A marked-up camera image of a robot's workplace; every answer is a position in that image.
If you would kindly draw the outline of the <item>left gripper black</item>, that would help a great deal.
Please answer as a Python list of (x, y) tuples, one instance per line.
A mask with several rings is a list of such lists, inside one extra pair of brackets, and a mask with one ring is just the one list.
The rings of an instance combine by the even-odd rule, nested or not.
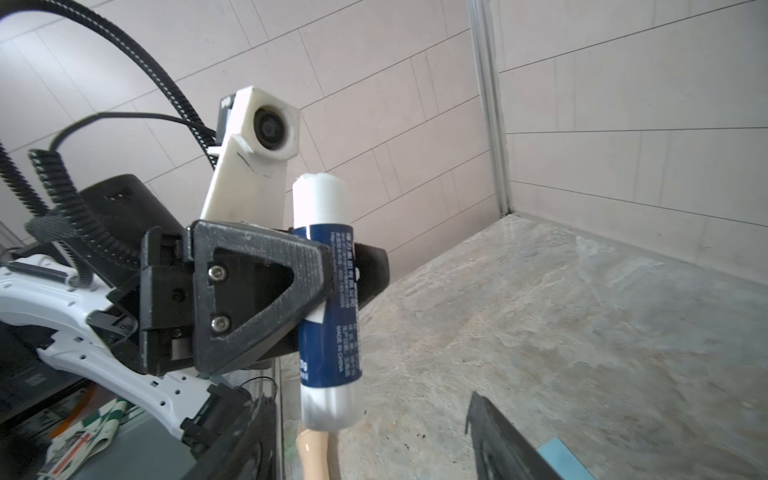
[(138, 326), (116, 356), (154, 376), (208, 375), (294, 353), (300, 323), (332, 293), (328, 246), (245, 223), (198, 220), (142, 239), (130, 291), (113, 293)]

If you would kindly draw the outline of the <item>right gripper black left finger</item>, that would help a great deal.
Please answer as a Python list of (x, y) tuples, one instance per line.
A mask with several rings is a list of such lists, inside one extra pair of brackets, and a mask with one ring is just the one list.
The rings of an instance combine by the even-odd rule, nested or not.
[(191, 479), (277, 479), (277, 407), (261, 396), (190, 470)]

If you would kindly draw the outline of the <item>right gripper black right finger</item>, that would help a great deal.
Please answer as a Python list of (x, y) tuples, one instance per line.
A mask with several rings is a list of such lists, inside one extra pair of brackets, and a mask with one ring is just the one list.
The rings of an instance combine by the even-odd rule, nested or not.
[(465, 433), (471, 437), (480, 480), (561, 480), (503, 413), (477, 391), (471, 395)]

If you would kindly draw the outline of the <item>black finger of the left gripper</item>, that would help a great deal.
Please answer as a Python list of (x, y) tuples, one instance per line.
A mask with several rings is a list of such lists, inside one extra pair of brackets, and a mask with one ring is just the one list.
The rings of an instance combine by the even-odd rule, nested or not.
[(381, 294), (390, 283), (390, 265), (387, 252), (378, 247), (354, 244), (357, 278), (358, 308), (363, 309)]

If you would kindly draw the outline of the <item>teal paper envelope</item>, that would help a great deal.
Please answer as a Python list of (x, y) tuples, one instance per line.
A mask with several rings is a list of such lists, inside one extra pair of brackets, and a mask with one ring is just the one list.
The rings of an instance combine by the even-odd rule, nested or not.
[(559, 438), (546, 442), (537, 452), (562, 480), (594, 480), (591, 473)]

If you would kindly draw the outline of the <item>blue white glue stick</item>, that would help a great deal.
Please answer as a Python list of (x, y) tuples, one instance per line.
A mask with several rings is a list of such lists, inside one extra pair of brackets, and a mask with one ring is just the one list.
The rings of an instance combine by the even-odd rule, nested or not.
[(328, 173), (304, 174), (292, 191), (295, 234), (328, 247), (332, 271), (331, 293), (299, 325), (302, 422), (337, 432), (364, 415), (349, 193)]

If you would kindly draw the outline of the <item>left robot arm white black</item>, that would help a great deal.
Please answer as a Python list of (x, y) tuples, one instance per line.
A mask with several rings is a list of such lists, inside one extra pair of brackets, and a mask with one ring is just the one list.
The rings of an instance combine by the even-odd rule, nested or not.
[(225, 96), (207, 127), (178, 85), (125, 31), (75, 1), (5, 1), (75, 22), (130, 58), (174, 107), (213, 167), (201, 215), (182, 226), (131, 175), (75, 186), (61, 155), (87, 116), (28, 156), (38, 194), (8, 156), (5, 184), (31, 212), (34, 253), (1, 267), (1, 319), (52, 333), (40, 358), (144, 409), (196, 456), (238, 434), (273, 442), (273, 400), (216, 377), (289, 353), (312, 430), (364, 414), (358, 312), (388, 285), (384, 250), (357, 243), (346, 184), (327, 173), (293, 183), (281, 225), (297, 108), (254, 86)]

